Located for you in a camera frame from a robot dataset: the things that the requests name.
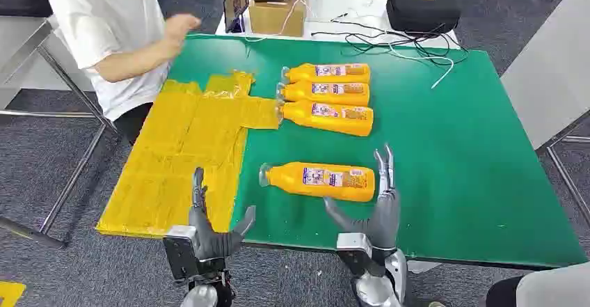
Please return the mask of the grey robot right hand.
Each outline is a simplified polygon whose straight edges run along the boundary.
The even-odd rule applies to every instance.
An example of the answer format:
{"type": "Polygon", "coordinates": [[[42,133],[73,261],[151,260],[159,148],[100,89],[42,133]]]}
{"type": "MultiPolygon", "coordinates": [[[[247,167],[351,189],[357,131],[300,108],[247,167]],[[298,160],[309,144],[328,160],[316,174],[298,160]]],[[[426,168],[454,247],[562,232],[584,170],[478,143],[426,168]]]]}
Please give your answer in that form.
{"type": "Polygon", "coordinates": [[[397,233],[400,222],[401,197],[397,191],[394,176],[394,155],[386,143],[385,154],[374,151],[378,164],[378,196],[373,212],[368,219],[350,219],[339,209],[332,198],[324,198],[326,213],[346,233],[365,234],[372,246],[381,250],[397,247],[397,233]]]}

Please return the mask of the person's right hand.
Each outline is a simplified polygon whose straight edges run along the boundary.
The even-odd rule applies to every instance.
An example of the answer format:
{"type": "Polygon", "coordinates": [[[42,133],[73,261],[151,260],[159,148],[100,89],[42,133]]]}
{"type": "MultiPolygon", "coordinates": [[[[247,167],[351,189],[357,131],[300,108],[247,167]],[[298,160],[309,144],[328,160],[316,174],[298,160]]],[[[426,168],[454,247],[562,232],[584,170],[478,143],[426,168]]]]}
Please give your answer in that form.
{"type": "Polygon", "coordinates": [[[201,19],[190,14],[173,15],[166,20],[162,44],[168,60],[181,52],[186,35],[200,25],[201,19]]]}

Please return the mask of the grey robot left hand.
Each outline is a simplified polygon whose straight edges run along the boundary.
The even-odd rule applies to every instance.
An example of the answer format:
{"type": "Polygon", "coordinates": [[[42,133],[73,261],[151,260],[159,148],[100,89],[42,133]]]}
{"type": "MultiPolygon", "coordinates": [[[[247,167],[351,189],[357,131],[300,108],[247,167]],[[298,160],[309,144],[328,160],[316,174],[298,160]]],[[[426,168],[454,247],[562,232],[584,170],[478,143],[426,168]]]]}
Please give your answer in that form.
{"type": "Polygon", "coordinates": [[[204,169],[197,167],[192,179],[192,205],[189,208],[189,225],[196,228],[196,257],[201,260],[225,258],[239,249],[246,233],[254,226],[256,206],[249,206],[236,226],[225,233],[216,232],[207,216],[205,195],[207,186],[203,185],[204,169]]]}

